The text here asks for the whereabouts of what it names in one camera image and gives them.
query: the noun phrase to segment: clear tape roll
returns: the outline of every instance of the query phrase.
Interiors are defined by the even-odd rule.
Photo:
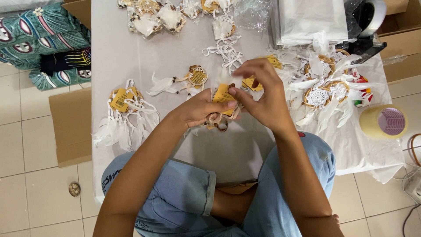
[[[408,118],[394,105],[365,109],[360,115],[361,130],[375,138],[399,138],[408,129]]]

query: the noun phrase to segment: white crochet web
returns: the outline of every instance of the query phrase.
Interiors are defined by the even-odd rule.
[[[323,89],[313,89],[306,96],[307,103],[315,107],[323,106],[326,103],[326,100],[329,99],[328,92]]]
[[[331,69],[330,69],[330,66],[329,66],[328,63],[325,63],[324,61],[321,61],[321,63],[322,63],[322,66],[323,66],[323,73],[322,73],[322,75],[323,75],[324,78],[326,78],[326,77],[329,76],[329,73],[330,73]],[[309,74],[310,74],[310,77],[311,78],[317,78],[318,77],[318,75],[313,74],[311,68],[309,69]]]
[[[339,60],[344,59],[347,57],[347,55],[341,53],[341,52],[334,52],[331,54],[332,58],[335,60],[336,62],[339,62]]]
[[[338,100],[343,99],[345,96],[348,96],[346,88],[344,86],[341,86],[340,84],[331,86],[330,90],[332,91],[332,94],[334,94],[335,98]]]

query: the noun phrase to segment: white table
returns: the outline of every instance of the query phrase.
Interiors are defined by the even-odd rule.
[[[163,92],[155,97],[146,91],[152,87],[151,76],[157,78],[185,75],[189,66],[199,64],[209,73],[206,87],[221,66],[219,55],[202,55],[202,49],[214,46],[211,17],[206,16],[195,25],[189,19],[179,35],[162,32],[149,40],[127,30],[127,12],[118,9],[115,1],[92,0],[92,132],[107,114],[106,101],[109,93],[125,85],[128,78],[144,95],[145,100],[155,105],[163,118],[181,104],[186,95]],[[234,47],[244,53],[243,61],[267,54],[268,33],[257,33],[239,29],[242,38]],[[374,70],[362,67],[360,72],[372,82],[383,86],[374,91],[374,103],[391,103],[380,57],[371,59]],[[320,136],[336,154],[337,174],[377,170],[382,180],[388,180],[404,164],[402,149],[396,140],[375,140],[366,137],[358,125],[358,110],[341,129],[336,126],[323,131]],[[314,124],[304,131],[314,132]],[[253,117],[243,115],[232,122],[227,132],[203,128],[198,136],[189,134],[182,139],[173,152],[173,159],[193,164],[217,173],[218,183],[238,183],[254,180],[264,158],[274,147],[270,131]],[[101,176],[107,165],[124,153],[118,147],[92,150],[94,193],[102,202]]]

